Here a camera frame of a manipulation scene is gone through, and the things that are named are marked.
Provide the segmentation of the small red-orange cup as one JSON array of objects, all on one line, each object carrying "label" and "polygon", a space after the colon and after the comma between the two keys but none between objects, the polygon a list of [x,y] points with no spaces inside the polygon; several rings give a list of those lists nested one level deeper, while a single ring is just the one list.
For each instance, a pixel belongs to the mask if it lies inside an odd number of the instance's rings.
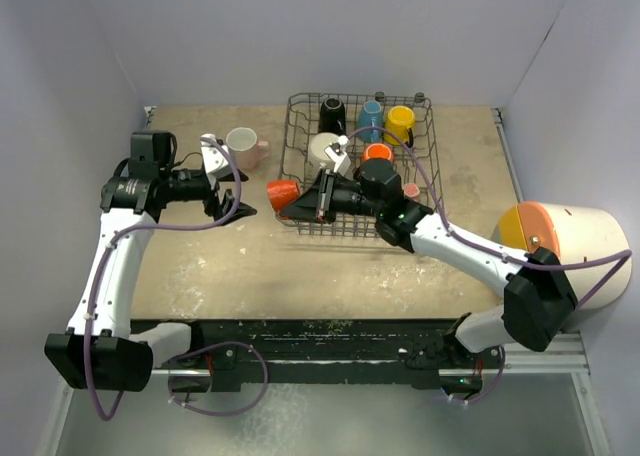
[{"label": "small red-orange cup", "polygon": [[301,194],[298,182],[288,179],[268,182],[266,191],[271,207],[276,213],[295,201]]}]

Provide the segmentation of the pink faceted mug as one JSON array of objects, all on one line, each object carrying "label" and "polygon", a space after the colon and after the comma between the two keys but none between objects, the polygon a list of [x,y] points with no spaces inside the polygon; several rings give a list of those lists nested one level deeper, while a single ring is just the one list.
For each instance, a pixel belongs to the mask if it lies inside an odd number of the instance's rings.
[{"label": "pink faceted mug", "polygon": [[239,169],[253,170],[270,151],[269,142],[259,138],[257,133],[248,127],[232,129],[225,138],[226,145]]}]

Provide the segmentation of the small salmon pink cup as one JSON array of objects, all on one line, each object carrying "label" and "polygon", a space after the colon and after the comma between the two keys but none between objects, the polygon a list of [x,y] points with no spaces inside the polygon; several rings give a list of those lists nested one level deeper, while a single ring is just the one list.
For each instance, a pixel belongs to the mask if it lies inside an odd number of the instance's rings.
[{"label": "small salmon pink cup", "polygon": [[403,185],[403,194],[406,198],[418,201],[421,196],[421,190],[415,183],[406,183]]}]

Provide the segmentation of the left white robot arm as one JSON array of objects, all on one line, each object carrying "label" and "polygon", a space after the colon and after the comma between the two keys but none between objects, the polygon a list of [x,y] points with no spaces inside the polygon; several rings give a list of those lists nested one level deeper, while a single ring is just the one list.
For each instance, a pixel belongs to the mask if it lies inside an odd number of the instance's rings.
[{"label": "left white robot arm", "polygon": [[204,341],[186,323],[160,323],[134,336],[131,306],[145,250],[164,229],[162,211],[174,202],[199,201],[209,228],[252,216],[241,202],[246,175],[229,147],[213,134],[200,138],[202,163],[182,167],[177,138],[168,131],[139,131],[130,155],[101,189],[100,233],[80,302],[63,333],[48,335],[44,353],[74,389],[140,392],[152,370],[173,358],[184,368],[202,363]]}]

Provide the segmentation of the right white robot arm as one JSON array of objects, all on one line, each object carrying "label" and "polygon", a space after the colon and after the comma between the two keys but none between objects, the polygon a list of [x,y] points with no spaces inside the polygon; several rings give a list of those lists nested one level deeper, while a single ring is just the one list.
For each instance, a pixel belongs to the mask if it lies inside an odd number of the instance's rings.
[{"label": "right white robot arm", "polygon": [[445,334],[445,356],[456,367],[504,344],[543,352],[577,307],[552,251],[528,253],[443,223],[433,209],[406,196],[385,159],[363,163],[354,180],[323,168],[306,191],[270,201],[280,217],[293,221],[329,224],[340,213],[371,217],[389,245],[444,262],[501,296],[501,305],[461,316]]}]

